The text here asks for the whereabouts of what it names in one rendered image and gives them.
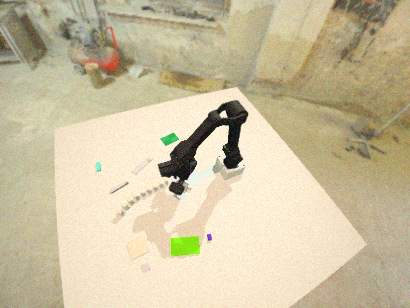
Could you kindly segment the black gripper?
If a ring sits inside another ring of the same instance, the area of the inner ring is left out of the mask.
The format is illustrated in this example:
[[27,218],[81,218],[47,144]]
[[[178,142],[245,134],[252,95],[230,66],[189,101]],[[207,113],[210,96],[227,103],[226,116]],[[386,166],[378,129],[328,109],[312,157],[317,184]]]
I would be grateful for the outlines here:
[[[190,174],[194,171],[195,167],[197,165],[197,161],[193,161],[190,163],[190,169],[189,171],[182,173],[176,170],[177,172],[177,177],[179,178],[178,183],[176,182],[171,182],[170,186],[168,187],[169,192],[174,193],[176,195],[181,196],[185,187],[183,186],[183,183],[185,180],[188,180]],[[181,184],[180,184],[181,183]]]

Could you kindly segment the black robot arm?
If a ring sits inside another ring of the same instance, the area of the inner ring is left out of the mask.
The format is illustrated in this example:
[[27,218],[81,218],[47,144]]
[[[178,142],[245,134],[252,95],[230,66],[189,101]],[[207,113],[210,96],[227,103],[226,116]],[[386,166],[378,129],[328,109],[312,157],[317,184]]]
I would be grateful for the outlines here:
[[[227,117],[221,117],[221,112],[225,110]],[[176,170],[182,173],[189,171],[190,163],[195,161],[197,148],[217,127],[223,125],[229,126],[228,142],[222,148],[226,155],[224,164],[227,169],[239,167],[238,164],[244,159],[238,146],[241,127],[248,116],[248,110],[238,100],[224,102],[217,109],[210,111],[191,136],[175,146],[169,154],[170,160],[157,165],[161,178],[173,176],[177,179]]]

